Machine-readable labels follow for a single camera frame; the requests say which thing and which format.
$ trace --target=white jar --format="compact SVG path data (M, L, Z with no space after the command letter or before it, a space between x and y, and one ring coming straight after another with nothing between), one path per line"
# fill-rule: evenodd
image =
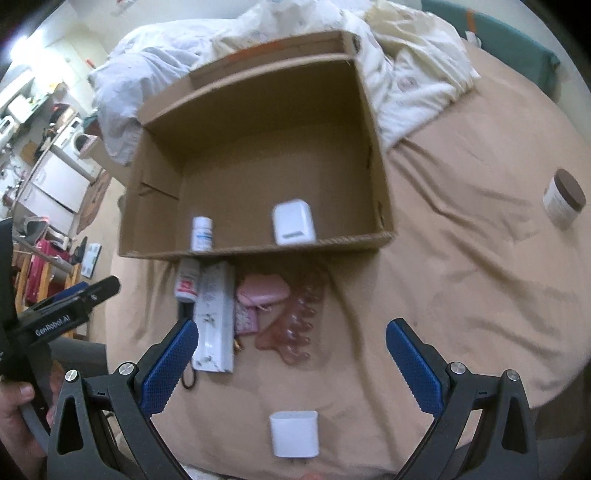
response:
M543 201L550 220L561 230L573 223L586 203L579 183L563 168L559 168L550 180Z
M191 250L194 252L207 252L213 249L212 226L211 218L195 217L193 219Z
M199 295L199 260L183 258L178 267L174 296L183 303L195 303Z

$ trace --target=white blanket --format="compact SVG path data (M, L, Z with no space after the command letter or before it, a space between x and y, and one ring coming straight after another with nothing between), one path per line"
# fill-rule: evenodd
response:
M262 0L236 20L187 20L141 27L90 74L107 152L128 164L141 132L144 100L190 69L236 50L311 32L360 36L359 60L385 148L432 120L478 74L444 20L387 0L354 13L330 0Z

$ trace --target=white cube charger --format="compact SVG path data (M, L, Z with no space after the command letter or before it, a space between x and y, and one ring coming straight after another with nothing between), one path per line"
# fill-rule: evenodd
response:
M312 458L319 455L317 411L278 411L269 420L275 456Z
M296 199L273 207L273 230L277 245L313 244L316 231L310 205Z

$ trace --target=orange tape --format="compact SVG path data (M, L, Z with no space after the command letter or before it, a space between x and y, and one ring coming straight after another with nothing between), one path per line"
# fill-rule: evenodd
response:
M278 51L283 50L286 47L285 39L274 40L267 43L261 43L254 47L245 48L244 50L238 50L226 57L226 60L230 63L235 61L241 61L250 59L252 57L256 57L257 55L261 55L263 53L269 53L271 51Z
M468 22L468 30L476 34L476 21L474 20L474 10L468 8L466 10L466 21Z

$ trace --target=floor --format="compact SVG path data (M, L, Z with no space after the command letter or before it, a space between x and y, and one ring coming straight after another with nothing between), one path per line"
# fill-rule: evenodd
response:
M82 277L82 280L90 283L102 280L111 274L111 263L116 255L119 239L119 207L117 200L125 193L125 188L115 179L105 193L105 198L100 206L94 222L76 236L75 245L79 244L87 236L89 243L98 243L103 246L92 279ZM106 342L105 304L99 305L92 313L92 319L88 323L86 336L91 342Z

